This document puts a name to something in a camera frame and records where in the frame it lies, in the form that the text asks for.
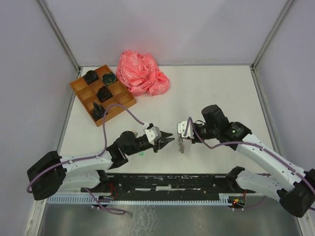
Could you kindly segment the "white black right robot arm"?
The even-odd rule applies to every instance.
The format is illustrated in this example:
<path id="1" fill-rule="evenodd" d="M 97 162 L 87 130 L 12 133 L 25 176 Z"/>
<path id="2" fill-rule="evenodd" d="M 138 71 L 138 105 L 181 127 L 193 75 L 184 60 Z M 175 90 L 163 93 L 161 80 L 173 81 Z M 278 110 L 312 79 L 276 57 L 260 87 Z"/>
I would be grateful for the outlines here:
<path id="1" fill-rule="evenodd" d="M 215 149 L 227 146 L 246 156 L 269 176 L 254 174 L 243 167 L 235 167 L 226 179 L 231 192 L 251 190 L 280 203 L 291 215 L 301 218 L 314 210 L 315 170 L 305 170 L 268 148 L 252 131 L 240 122 L 230 122 L 218 105 L 209 105 L 201 111 L 204 122 L 197 124 L 188 118 L 186 131 L 191 131 L 193 143 L 216 139 Z"/>

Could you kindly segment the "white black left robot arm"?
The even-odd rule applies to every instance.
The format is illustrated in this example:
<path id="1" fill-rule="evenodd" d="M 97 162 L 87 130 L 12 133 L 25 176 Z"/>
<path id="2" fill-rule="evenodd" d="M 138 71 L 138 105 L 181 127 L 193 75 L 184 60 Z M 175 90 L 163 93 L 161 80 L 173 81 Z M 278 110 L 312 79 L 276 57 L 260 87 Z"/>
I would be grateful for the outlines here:
<path id="1" fill-rule="evenodd" d="M 27 192 L 37 201 L 82 188 L 103 192 L 109 186 L 106 171 L 121 167 L 128 162 L 128 156 L 142 151 L 152 149 L 157 153 L 173 140 L 171 133 L 153 127 L 140 137 L 125 131 L 112 145 L 93 154 L 60 156 L 50 151 L 27 170 Z"/>

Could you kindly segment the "black rolled item lower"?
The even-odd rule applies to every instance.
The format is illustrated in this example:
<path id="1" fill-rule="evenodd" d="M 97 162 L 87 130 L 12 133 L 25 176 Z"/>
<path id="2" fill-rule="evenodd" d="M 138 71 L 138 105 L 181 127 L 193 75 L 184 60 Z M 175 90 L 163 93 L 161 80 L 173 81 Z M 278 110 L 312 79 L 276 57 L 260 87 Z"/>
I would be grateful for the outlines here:
<path id="1" fill-rule="evenodd" d="M 93 107 L 94 110 L 92 112 L 92 117 L 94 119 L 94 121 L 98 121 L 100 119 L 104 118 L 104 115 L 107 114 L 106 110 L 104 109 L 104 107 L 100 104 L 97 104 L 96 102 L 93 102 Z"/>

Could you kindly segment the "black rolled item centre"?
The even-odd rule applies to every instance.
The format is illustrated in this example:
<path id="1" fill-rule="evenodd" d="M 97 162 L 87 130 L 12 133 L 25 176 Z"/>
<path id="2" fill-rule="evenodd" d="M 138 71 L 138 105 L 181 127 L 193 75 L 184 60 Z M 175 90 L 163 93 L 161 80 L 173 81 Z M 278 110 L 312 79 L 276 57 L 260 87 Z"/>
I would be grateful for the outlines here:
<path id="1" fill-rule="evenodd" d="M 103 86 L 98 90 L 97 97 L 100 102 L 105 102 L 113 97 L 113 95 L 107 87 Z"/>

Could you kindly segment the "brown wooden compartment tray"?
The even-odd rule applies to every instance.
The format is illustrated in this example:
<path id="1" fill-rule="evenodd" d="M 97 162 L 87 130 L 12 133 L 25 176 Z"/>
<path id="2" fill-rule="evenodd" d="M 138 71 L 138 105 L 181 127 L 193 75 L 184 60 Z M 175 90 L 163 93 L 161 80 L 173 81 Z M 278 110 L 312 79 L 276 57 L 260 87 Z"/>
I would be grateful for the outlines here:
<path id="1" fill-rule="evenodd" d="M 97 127 L 122 113 L 119 105 L 130 108 L 136 104 L 136 98 L 107 65 L 89 69 L 70 86 Z"/>

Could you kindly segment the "crumpled pink plastic bag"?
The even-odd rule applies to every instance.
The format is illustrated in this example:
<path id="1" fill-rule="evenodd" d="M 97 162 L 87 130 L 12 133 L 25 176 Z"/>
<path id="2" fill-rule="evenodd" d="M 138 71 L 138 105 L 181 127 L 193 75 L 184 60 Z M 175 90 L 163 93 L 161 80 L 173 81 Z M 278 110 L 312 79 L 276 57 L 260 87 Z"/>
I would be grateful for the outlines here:
<path id="1" fill-rule="evenodd" d="M 117 79 L 133 96 L 161 95 L 170 88 L 170 80 L 159 69 L 151 54 L 123 51 L 116 69 Z"/>

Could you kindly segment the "black yellow rolled item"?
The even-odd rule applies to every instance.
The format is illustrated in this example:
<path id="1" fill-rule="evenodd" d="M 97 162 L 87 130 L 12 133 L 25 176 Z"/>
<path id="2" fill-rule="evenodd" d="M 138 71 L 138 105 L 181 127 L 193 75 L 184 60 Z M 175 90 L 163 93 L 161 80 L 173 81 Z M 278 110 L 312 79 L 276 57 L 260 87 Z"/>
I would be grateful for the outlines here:
<path id="1" fill-rule="evenodd" d="M 113 72 L 108 72 L 102 76 L 102 81 L 106 86 L 110 86 L 117 81 L 117 78 Z"/>

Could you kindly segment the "black rolled item top left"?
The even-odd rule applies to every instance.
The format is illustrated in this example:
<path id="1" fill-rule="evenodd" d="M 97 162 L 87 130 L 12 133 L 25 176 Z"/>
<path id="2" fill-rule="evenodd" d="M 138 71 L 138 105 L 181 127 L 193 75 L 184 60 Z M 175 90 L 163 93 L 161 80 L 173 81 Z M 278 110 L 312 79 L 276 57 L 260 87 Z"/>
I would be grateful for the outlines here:
<path id="1" fill-rule="evenodd" d="M 97 80 L 99 80 L 98 74 L 94 70 L 89 70 L 87 73 L 83 76 L 84 81 L 87 83 L 87 85 L 90 85 Z"/>

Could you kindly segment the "black metal base rail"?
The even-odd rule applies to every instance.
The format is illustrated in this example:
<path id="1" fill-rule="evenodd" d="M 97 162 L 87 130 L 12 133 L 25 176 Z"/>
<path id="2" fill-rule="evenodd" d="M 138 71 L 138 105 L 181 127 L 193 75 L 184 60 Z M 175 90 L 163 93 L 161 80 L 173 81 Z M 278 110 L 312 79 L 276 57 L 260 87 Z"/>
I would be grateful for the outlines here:
<path id="1" fill-rule="evenodd" d="M 237 186 L 225 174 L 123 174 L 108 173 L 90 191 L 123 201 L 218 200 L 219 194 L 253 193 Z"/>

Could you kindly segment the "aluminium frame post right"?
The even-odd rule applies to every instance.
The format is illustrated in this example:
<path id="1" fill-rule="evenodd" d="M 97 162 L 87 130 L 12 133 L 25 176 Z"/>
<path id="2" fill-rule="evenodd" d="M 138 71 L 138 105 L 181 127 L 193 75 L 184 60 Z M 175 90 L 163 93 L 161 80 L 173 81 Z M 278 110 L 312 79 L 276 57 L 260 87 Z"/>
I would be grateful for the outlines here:
<path id="1" fill-rule="evenodd" d="M 251 64 L 251 68 L 255 69 L 261 63 L 264 55 L 266 54 L 268 48 L 270 47 L 272 41 L 274 40 L 276 34 L 280 30 L 282 24 L 284 23 L 285 19 L 287 18 L 288 14 L 290 13 L 292 7 L 296 3 L 296 0 L 287 0 L 283 9 L 281 10 L 279 16 L 277 17 L 275 23 L 273 24 L 271 30 L 269 31 L 267 37 L 265 38 L 258 54 L 256 55 L 254 61 Z"/>

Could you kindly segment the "aluminium frame post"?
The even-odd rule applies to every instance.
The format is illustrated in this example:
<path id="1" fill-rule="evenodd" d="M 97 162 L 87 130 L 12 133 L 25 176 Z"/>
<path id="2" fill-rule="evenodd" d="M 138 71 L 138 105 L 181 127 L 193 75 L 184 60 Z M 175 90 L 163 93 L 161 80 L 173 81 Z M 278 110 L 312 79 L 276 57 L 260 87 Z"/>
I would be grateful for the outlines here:
<path id="1" fill-rule="evenodd" d="M 292 7 L 296 3 L 296 0 L 287 0 L 283 9 L 281 10 L 279 16 L 277 17 L 275 23 L 273 24 L 271 30 L 269 31 L 267 37 L 265 38 L 258 54 L 256 55 L 254 61 L 251 64 L 251 68 L 255 69 L 261 63 L 264 55 L 266 54 L 268 48 L 270 47 L 272 41 L 274 40 L 276 34 L 280 30 L 282 24 L 284 23 L 285 19 L 287 18 L 288 14 L 290 13 Z"/>
<path id="2" fill-rule="evenodd" d="M 68 57 L 69 61 L 71 62 L 72 66 L 75 68 L 76 71 L 80 71 L 81 66 L 77 62 L 76 58 L 74 57 L 70 47 L 68 46 L 61 30 L 59 29 L 52 11 L 49 9 L 49 6 L 45 0 L 36 0 L 39 8 L 41 9 L 45 19 L 47 20 L 48 24 L 50 25 L 54 35 L 56 36 L 58 42 L 60 43 L 63 51 L 65 52 L 66 56 Z"/>

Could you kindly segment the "aluminium frame post left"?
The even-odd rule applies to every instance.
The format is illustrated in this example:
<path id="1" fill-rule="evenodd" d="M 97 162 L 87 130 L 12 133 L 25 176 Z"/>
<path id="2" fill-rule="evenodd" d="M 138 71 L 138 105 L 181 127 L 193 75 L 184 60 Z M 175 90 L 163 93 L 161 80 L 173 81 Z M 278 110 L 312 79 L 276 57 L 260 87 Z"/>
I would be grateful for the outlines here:
<path id="1" fill-rule="evenodd" d="M 58 42 L 60 43 L 63 51 L 65 52 L 66 56 L 68 57 L 69 61 L 71 62 L 72 66 L 75 68 L 76 71 L 80 71 L 81 66 L 77 62 L 76 58 L 74 57 L 70 47 L 68 46 L 61 30 L 59 29 L 52 11 L 49 9 L 49 6 L 45 0 L 36 0 L 39 8 L 41 9 L 45 19 L 47 20 L 48 24 L 50 25 L 54 35 L 56 36 Z"/>

